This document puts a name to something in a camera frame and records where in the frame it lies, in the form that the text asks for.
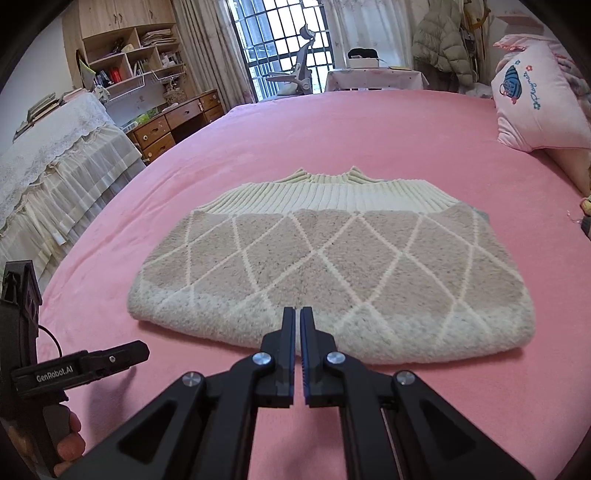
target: wooden desk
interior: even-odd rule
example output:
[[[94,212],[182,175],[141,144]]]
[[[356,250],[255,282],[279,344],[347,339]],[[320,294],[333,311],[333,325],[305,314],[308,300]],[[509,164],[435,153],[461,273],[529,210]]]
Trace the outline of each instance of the wooden desk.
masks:
[[[147,165],[224,114],[217,90],[208,90],[127,133]]]

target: pink bedsheet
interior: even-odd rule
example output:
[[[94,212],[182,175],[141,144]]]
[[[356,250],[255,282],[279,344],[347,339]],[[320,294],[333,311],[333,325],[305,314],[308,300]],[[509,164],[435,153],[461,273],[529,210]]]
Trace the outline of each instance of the pink bedsheet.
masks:
[[[533,341],[522,351],[412,368],[538,480],[555,478],[591,424],[591,244],[567,219],[579,194],[560,170],[496,136],[492,100],[333,92],[238,107],[162,155],[91,224],[44,295],[41,321],[64,353],[135,339],[151,350],[135,370],[70,391],[89,446],[183,372],[209,375],[248,353],[127,313],[134,275],[175,223],[247,181],[299,167],[339,174],[355,165],[374,178],[426,179],[490,214],[530,289]],[[43,339],[40,356],[55,354]],[[250,478],[342,480],[337,411],[306,408],[296,371],[295,406],[259,411]]]

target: desk drawer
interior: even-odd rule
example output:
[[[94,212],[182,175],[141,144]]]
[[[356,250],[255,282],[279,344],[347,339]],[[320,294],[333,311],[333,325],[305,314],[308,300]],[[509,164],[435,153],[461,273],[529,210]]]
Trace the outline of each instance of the desk drawer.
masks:
[[[153,144],[168,132],[170,132],[168,123],[166,123],[166,119],[163,116],[160,116],[148,122],[143,127],[139,127],[134,133],[135,138],[138,139],[139,146],[144,150],[148,145]]]
[[[217,120],[221,116],[223,116],[223,107],[221,105],[218,105],[217,107],[214,107],[211,110],[205,112],[205,118],[207,119],[208,124],[210,124],[214,120]]]
[[[160,155],[162,155],[167,150],[170,150],[174,146],[174,138],[172,134],[169,133],[163,136],[160,140],[156,140],[156,142],[151,144],[148,148],[145,148],[144,155],[148,160],[148,163],[152,163]]]
[[[195,99],[192,102],[185,103],[185,105],[181,105],[168,112],[165,117],[168,121],[168,125],[173,129],[200,113],[201,108],[199,107],[199,100]]]
[[[208,93],[207,95],[203,95],[199,98],[201,101],[201,105],[203,105],[203,110],[207,112],[210,108],[218,106],[221,104],[218,92]]]

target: window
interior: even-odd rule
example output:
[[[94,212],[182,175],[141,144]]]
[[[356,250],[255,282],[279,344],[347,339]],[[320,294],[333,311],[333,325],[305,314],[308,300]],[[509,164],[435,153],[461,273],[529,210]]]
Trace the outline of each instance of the window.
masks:
[[[287,72],[296,63],[297,51],[307,40],[300,28],[316,32],[307,63],[312,88],[320,93],[326,75],[335,67],[324,7],[318,0],[228,0],[247,67],[259,100],[277,94],[281,83],[267,82],[269,72]]]

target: red book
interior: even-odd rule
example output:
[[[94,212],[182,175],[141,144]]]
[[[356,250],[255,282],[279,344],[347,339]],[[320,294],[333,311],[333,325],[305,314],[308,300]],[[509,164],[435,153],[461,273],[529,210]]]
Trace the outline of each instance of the red book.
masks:
[[[109,73],[111,74],[111,80],[113,80],[113,83],[119,83],[121,81],[121,75],[119,74],[119,69],[117,67],[111,68]]]

